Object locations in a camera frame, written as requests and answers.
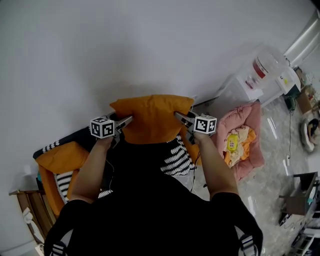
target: red label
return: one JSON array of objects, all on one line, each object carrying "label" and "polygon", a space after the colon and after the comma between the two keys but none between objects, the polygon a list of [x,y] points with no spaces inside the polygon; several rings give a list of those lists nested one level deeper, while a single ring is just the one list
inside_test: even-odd
[{"label": "red label", "polygon": [[253,65],[253,68],[254,68],[255,72],[258,74],[259,77],[264,78],[266,76],[265,73],[258,66],[256,60],[254,60],[252,65]]}]

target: person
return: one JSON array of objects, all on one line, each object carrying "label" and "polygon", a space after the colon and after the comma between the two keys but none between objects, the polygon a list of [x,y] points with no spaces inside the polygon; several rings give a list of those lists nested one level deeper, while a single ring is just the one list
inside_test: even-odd
[{"label": "person", "polygon": [[195,132],[194,136],[210,201],[191,193],[174,177],[154,170],[152,160],[147,166],[141,159],[127,160],[129,153],[123,155],[123,174],[122,170],[114,172],[120,174],[121,189],[98,199],[112,138],[99,139],[77,175],[70,201],[47,234],[44,254],[60,255],[57,245],[63,248],[66,244],[61,240],[71,233],[63,249],[68,256],[192,250],[248,255],[241,254],[245,245],[240,230],[254,243],[255,254],[250,255],[260,255],[263,234],[239,197],[232,171],[208,135]]},{"label": "person", "polygon": [[309,141],[313,144],[320,144],[320,122],[318,119],[312,119],[308,124]]}]

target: yellow toy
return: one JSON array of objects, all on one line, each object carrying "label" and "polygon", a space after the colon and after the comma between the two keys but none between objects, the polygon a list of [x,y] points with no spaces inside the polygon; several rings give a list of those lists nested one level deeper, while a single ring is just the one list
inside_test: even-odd
[{"label": "yellow toy", "polygon": [[238,147],[238,135],[230,134],[226,142],[226,148],[232,153],[237,149],[237,147]]}]

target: tiled floor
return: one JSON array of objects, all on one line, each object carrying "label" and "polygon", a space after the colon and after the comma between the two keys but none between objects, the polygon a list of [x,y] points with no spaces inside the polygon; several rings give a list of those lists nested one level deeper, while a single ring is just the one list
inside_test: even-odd
[{"label": "tiled floor", "polygon": [[[300,223],[304,221],[301,216],[293,215],[284,226],[278,225],[283,204],[283,200],[278,196],[292,189],[293,174],[308,172],[307,153],[303,150],[299,137],[299,123],[302,119],[299,109],[296,109],[291,116],[290,166],[286,166],[290,138],[289,111],[282,97],[264,107],[261,116],[260,146],[265,165],[256,168],[238,182],[239,194],[263,232],[263,255],[281,256],[287,253],[302,227]],[[203,188],[205,183],[203,170],[198,168],[193,192],[208,200],[209,193]]]}]

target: white cube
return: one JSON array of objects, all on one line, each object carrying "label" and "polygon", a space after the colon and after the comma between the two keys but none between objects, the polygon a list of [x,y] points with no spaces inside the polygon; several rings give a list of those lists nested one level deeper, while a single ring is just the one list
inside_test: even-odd
[{"label": "white cube", "polygon": [[91,135],[103,139],[115,135],[115,121],[96,117],[90,121]]},{"label": "white cube", "polygon": [[217,119],[210,115],[195,117],[193,131],[203,134],[212,134],[216,131]]}]

